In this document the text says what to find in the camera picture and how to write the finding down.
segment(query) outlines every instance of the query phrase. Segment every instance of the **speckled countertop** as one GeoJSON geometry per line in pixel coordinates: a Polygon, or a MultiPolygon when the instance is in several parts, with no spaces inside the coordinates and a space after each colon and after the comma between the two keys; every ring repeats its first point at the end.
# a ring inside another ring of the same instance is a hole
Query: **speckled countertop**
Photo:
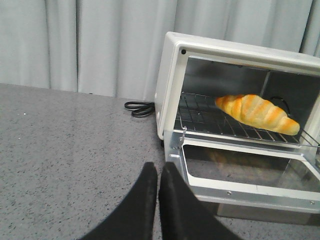
{"type": "MultiPolygon", "coordinates": [[[[119,204],[164,151],[126,99],[0,84],[0,239],[73,240],[119,204]]],[[[156,209],[153,239],[161,239],[156,209]]],[[[316,240],[320,227],[218,218],[244,239],[316,240]]]]}

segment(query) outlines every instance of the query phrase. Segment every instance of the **white toaster oven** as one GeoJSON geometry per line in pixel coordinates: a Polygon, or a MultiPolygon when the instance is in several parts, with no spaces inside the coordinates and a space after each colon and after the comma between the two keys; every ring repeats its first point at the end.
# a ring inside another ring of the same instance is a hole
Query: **white toaster oven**
{"type": "Polygon", "coordinates": [[[219,216],[320,223],[319,93],[319,58],[168,32],[154,97],[165,160],[219,216]],[[253,128],[215,106],[239,94],[279,106],[299,133],[253,128]]]}

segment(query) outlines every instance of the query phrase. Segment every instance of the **toy croissant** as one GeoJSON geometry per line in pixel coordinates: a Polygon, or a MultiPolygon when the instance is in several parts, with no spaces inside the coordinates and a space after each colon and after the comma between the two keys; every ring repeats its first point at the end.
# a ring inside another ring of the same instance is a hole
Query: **toy croissant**
{"type": "Polygon", "coordinates": [[[255,94],[217,97],[215,105],[237,121],[259,129],[296,135],[300,125],[284,110],[255,94]]]}

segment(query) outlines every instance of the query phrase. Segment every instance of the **gray curtain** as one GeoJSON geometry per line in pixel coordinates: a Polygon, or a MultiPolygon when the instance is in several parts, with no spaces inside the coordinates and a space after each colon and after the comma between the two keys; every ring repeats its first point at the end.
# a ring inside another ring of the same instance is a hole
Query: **gray curtain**
{"type": "Polygon", "coordinates": [[[153,100],[168,31],[320,57],[320,0],[0,0],[0,82],[153,100]]]}

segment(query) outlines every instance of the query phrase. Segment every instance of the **wire rack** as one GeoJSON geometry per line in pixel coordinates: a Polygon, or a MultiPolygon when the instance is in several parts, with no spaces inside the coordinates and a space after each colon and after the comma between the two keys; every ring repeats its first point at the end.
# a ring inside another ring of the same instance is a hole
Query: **wire rack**
{"type": "Polygon", "coordinates": [[[175,128],[188,131],[218,134],[236,138],[258,140],[298,146],[319,147],[319,143],[304,129],[295,136],[254,128],[240,123],[215,105],[215,98],[182,92],[175,119],[175,128]]]}

